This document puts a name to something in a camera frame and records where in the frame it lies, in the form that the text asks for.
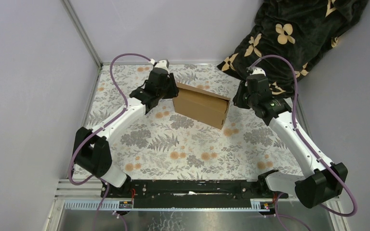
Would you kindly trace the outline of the brown cardboard box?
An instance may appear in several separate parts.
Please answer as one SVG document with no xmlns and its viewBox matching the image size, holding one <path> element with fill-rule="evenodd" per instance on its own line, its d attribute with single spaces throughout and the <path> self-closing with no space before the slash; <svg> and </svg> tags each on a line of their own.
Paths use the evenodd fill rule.
<svg viewBox="0 0 370 231">
<path fill-rule="evenodd" d="M 226 121 L 230 98 L 177 82 L 178 96 L 173 98 L 176 113 L 222 129 Z"/>
</svg>

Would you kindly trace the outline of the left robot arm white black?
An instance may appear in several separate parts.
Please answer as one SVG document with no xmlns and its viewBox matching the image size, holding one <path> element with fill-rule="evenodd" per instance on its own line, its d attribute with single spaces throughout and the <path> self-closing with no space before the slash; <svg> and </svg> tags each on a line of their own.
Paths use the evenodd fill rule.
<svg viewBox="0 0 370 231">
<path fill-rule="evenodd" d="M 112 185 L 111 190 L 117 197 L 126 197 L 130 193 L 131 178 L 113 163 L 110 145 L 161 99 L 175 98 L 178 93 L 173 73 L 153 68 L 144 84 L 130 93 L 126 105 L 93 128 L 81 127 L 76 132 L 71 163 Z"/>
</svg>

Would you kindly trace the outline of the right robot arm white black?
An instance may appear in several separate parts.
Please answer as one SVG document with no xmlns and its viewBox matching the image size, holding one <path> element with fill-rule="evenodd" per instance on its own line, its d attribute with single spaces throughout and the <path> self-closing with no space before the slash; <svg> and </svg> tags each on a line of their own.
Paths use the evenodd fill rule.
<svg viewBox="0 0 370 231">
<path fill-rule="evenodd" d="M 310 141 L 306 133 L 298 134 L 292 108 L 284 99 L 274 98 L 264 74 L 253 74 L 241 81 L 233 98 L 234 106 L 252 109 L 286 145 L 299 164 L 303 176 L 270 170 L 259 175 L 257 192 L 263 198 L 275 192 L 296 196 L 307 208 L 313 208 L 341 194 L 348 170 L 335 164 Z"/>
</svg>

